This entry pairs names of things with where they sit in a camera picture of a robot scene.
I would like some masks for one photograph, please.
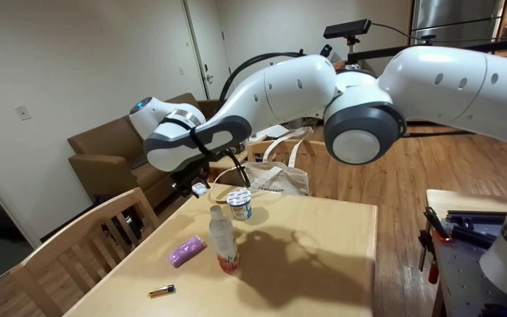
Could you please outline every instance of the white wall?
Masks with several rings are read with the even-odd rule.
[[[232,69],[246,59],[266,52],[319,54],[330,44],[342,59],[347,58],[345,39],[326,40],[324,29],[332,24],[368,18],[408,32],[412,0],[217,0]],[[403,36],[378,26],[358,37],[356,52],[406,45]],[[381,74],[390,58],[369,60]],[[269,62],[244,71],[249,75]],[[245,76],[238,76],[238,81]]]
[[[205,97],[192,47],[180,0],[0,0],[0,196],[31,240],[91,204],[68,137],[145,96]]]

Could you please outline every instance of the purple object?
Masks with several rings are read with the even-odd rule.
[[[167,256],[167,259],[174,267],[180,267],[183,263],[189,260],[193,255],[199,253],[207,247],[207,244],[194,235],[183,243],[180,247],[175,249],[172,253]]]

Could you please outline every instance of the canvas bag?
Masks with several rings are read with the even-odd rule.
[[[305,139],[312,137],[314,131],[312,128],[298,129],[290,134],[287,134],[279,139],[276,139],[265,151],[262,162],[246,162],[242,164],[245,167],[245,172],[250,179],[250,191],[256,192],[261,190],[285,193],[287,195],[310,196],[310,188],[308,183],[308,174],[298,168],[295,168],[296,156],[298,147]],[[273,149],[281,142],[291,139],[302,137],[290,153],[288,165],[282,162],[270,162],[269,155]],[[226,172],[235,170],[229,169],[220,174],[217,180]]]

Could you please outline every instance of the couch armrest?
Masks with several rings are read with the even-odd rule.
[[[199,109],[205,115],[207,120],[215,115],[215,111],[219,105],[218,99],[199,100],[197,102],[199,103]]]
[[[95,195],[118,195],[138,187],[124,157],[76,154],[69,161],[91,200]]]

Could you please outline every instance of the white door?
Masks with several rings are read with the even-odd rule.
[[[215,0],[184,0],[207,98],[218,99],[230,76]]]

